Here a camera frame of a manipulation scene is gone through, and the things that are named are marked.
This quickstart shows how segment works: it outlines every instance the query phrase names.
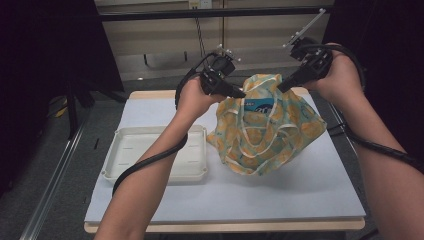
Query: black curtain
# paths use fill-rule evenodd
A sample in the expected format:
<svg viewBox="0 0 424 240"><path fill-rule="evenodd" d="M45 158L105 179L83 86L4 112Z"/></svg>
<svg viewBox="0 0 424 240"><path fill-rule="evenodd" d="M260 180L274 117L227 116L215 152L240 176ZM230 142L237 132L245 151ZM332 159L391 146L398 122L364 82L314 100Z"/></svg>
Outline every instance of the black curtain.
<svg viewBox="0 0 424 240"><path fill-rule="evenodd" d="M0 195L25 167L49 101L67 85L85 105L89 90L123 90L102 23L70 17L95 14L94 1L0 1Z"/></svg>
<svg viewBox="0 0 424 240"><path fill-rule="evenodd" d="M336 1L359 11L330 17L324 41L355 51L367 69L366 95L412 156L424 160L424 3Z"/></svg>

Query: tote bag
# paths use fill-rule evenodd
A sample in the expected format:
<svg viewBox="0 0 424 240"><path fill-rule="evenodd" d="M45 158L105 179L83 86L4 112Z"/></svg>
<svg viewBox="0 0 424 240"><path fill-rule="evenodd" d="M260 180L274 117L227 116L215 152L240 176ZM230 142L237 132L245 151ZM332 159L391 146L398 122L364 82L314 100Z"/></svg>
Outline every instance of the tote bag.
<svg viewBox="0 0 424 240"><path fill-rule="evenodd" d="M222 163L243 175L263 175L292 160L326 129L301 97L281 93L280 74L257 74L243 84L246 97L218 105L217 126L207 141Z"/></svg>

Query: hand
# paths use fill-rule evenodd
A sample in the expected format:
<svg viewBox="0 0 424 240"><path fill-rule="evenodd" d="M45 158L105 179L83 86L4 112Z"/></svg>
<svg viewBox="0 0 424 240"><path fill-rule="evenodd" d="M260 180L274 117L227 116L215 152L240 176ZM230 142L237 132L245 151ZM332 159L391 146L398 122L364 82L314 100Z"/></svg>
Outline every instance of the hand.
<svg viewBox="0 0 424 240"><path fill-rule="evenodd" d="M193 121L202 116L209 107L226 99L225 96L206 95L200 86L200 77L190 79L181 91L177 114L189 117Z"/></svg>
<svg viewBox="0 0 424 240"><path fill-rule="evenodd" d="M303 86L317 90L327 101L339 108L364 96L358 71L349 57L338 51L332 51L333 63L327 76L318 81L309 81Z"/></svg>

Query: plastic tray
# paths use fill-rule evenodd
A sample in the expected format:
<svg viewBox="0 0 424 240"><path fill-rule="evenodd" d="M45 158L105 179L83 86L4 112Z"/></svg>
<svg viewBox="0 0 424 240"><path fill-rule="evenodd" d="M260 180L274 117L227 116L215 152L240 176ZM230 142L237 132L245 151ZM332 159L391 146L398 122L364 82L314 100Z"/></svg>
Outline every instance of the plastic tray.
<svg viewBox="0 0 424 240"><path fill-rule="evenodd" d="M103 177L114 184L119 175L143 155L164 129L131 127L116 131L101 172ZM206 129L193 125L188 132L186 145L174 161L169 182L200 181L206 172Z"/></svg>

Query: gray carpet floor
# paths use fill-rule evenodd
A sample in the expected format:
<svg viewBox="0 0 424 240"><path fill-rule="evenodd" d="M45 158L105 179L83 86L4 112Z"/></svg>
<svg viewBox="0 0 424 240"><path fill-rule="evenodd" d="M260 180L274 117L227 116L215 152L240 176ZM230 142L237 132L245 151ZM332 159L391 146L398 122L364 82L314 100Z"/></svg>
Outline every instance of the gray carpet floor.
<svg viewBox="0 0 424 240"><path fill-rule="evenodd" d="M255 73L282 72L288 75L290 69L266 69L237 71L228 81L241 85L246 76ZM163 90L175 89L181 77L167 77L160 79L145 79L142 81L125 81L124 93L128 97L136 90ZM319 112L323 116L332 116L328 103L311 93ZM97 92L92 93L96 99L94 107L83 109L78 107L80 121L86 119L81 139L71 161L59 182L58 191L49 205L48 214L38 232L37 239L92 239L83 228L83 221L98 173L104 162L106 153L113 139L124 104L110 100ZM60 106L51 106L54 112ZM329 126L337 124L335 118L325 119ZM67 113L60 118L51 116L46 122L40 135L37 147L34 149L28 165L21 176L15 181L11 191L0 199L0 239L20 239L25 226L34 212L50 178L58 164L67 142L69 121ZM357 191L366 210L366 226L360 231L346 232L346 239L359 239L372 230L375 225L367 207L363 191L361 175L354 152L343 135L333 137L333 142L341 156L348 175ZM148 235L146 239L283 239L272 233L243 233L243 234L178 234L178 235ZM370 239L382 239L375 236Z"/></svg>

